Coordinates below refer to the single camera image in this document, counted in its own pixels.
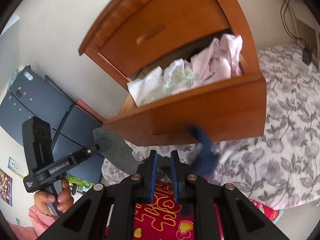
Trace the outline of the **person's left hand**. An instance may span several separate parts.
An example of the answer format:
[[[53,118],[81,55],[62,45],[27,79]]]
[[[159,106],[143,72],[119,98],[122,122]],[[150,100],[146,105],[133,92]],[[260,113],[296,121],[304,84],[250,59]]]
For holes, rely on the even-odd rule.
[[[73,205],[74,199],[71,195],[69,182],[66,178],[61,180],[61,186],[62,191],[57,197],[45,191],[37,191],[34,194],[34,206],[36,210],[44,215],[52,216],[48,204],[53,204],[57,200],[57,209],[65,213]]]

